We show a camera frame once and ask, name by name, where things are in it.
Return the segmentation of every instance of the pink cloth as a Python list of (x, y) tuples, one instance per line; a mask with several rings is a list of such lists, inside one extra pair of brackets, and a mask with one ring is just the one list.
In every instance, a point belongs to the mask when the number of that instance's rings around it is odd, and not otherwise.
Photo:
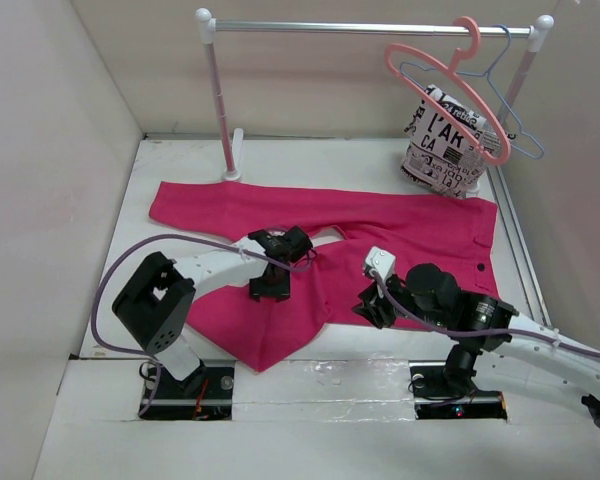
[[(163, 182), (149, 216), (232, 242), (273, 226), (298, 225), (309, 235), (332, 227), (342, 235), (342, 241), (317, 247), (307, 272), (292, 275), (285, 302), (258, 303), (246, 287), (227, 287), (192, 305), (189, 325), (263, 371), (309, 343), (325, 323), (369, 325), (351, 309), (370, 284), (362, 263), (374, 245), (397, 257), (402, 277), (430, 262), (455, 275), (464, 289), (497, 295), (490, 261), (496, 213), (495, 204), (477, 198)], [(396, 327), (421, 328), (406, 319)]]

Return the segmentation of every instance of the clothes rack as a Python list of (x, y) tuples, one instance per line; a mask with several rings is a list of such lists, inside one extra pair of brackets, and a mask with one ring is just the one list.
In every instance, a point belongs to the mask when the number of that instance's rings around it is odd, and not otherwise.
[[(227, 115), (224, 108), (222, 88), (220, 86), (220, 74), (216, 61), (213, 40), (216, 32), (286, 32), (286, 33), (348, 33), (348, 34), (375, 34), (375, 35), (402, 35), (402, 36), (469, 36), (469, 31), (461, 26), (437, 26), (437, 25), (390, 25), (390, 24), (365, 24), (365, 23), (315, 23), (315, 22), (250, 22), (218, 20), (213, 18), (211, 12), (206, 8), (200, 8), (196, 12), (196, 20), (202, 43), (204, 44), (207, 64), (211, 75), (211, 86), (213, 90), (216, 117), (220, 129), (222, 149), (226, 169), (223, 174), (225, 180), (237, 181), (241, 172), (241, 152), (244, 131), (236, 128), (233, 134), (233, 142), (229, 137), (227, 127)], [(509, 28), (511, 38), (526, 39), (527, 50), (522, 57), (513, 80), (505, 95), (507, 103), (512, 106), (524, 83), (525, 77), (531, 68), (536, 54), (540, 51), (549, 30), (553, 27), (553, 17), (542, 15), (538, 17), (534, 25), (521, 28)], [(480, 35), (483, 37), (506, 37), (507, 33), (499, 27), (480, 27)], [(504, 123), (508, 110), (501, 108), (498, 120)]]

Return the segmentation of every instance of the wall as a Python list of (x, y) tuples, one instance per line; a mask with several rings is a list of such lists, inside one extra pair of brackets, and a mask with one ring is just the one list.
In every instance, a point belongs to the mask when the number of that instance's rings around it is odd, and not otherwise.
[[(449, 25), (461, 15), (472, 15), (483, 26), (528, 26), (557, 0), (72, 1), (144, 131), (216, 133), (194, 18), (198, 7), (226, 20)], [(458, 42), (431, 37), (219, 33), (216, 51), (230, 127), (243, 126), (247, 134), (399, 135), (417, 101), (384, 66), (389, 41), (408, 41), (447, 59)], [(503, 39), (486, 39), (480, 59), (469, 67), (487, 65), (503, 46)], [(524, 47), (524, 41), (515, 42), (499, 71), (506, 72)]]
[(600, 0), (555, 16), (519, 103), (549, 154), (506, 176), (552, 321), (600, 348)]
[(0, 0), (0, 480), (30, 479), (141, 132), (65, 0)]

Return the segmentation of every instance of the transparent plastic sheet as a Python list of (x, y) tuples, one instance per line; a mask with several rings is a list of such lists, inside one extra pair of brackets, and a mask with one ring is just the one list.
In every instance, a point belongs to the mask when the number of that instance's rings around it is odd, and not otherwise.
[(258, 375), (236, 369), (235, 421), (415, 420), (407, 360), (286, 361)]

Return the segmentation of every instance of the white table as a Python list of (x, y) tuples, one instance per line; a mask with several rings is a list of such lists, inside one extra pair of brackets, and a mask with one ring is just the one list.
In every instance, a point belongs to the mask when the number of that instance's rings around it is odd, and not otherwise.
[[(398, 174), (405, 147), (403, 140), (251, 140), (243, 179), (423, 193)], [(218, 141), (143, 141), (107, 266), (131, 244), (172, 231), (147, 215), (161, 180), (217, 181), (222, 165)], [(480, 196), (492, 200), (483, 184)], [(205, 250), (165, 241), (129, 259), (103, 297), (99, 330), (107, 341), (137, 347), (110, 305), (158, 248), (169, 256)], [(513, 252), (499, 219), (492, 253), (498, 289), (529, 313)], [(186, 335), (202, 358), (231, 359), (191, 329)], [(99, 360), (69, 362), (35, 478), (600, 479), (600, 432), (559, 407), (506, 395), (507, 422), (415, 421), (408, 360), (441, 360), (450, 346), (431, 333), (328, 325), (262, 374), (238, 363), (232, 421), (145, 422), (135, 416), (140, 360), (102, 350), (87, 331), (81, 357)]]

